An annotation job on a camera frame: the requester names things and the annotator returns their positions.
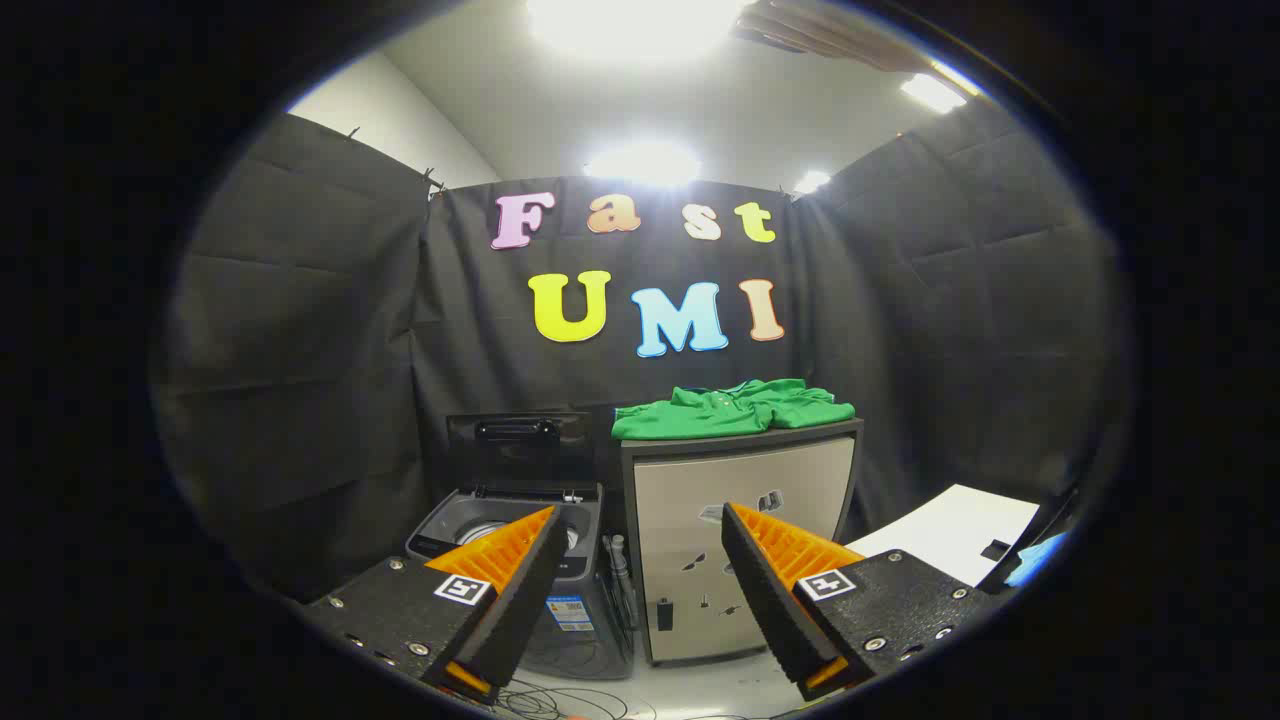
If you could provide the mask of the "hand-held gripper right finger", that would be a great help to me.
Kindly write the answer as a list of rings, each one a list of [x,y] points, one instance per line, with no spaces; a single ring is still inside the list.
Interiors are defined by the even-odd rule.
[[[741,503],[723,505],[719,533],[769,651],[805,701],[910,666],[1001,606],[905,550],[864,556]]]

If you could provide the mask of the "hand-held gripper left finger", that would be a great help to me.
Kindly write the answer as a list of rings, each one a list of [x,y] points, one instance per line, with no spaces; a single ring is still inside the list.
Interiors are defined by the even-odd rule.
[[[305,624],[399,682],[493,706],[567,548],[563,509],[545,506],[434,559],[388,557],[307,603]]]

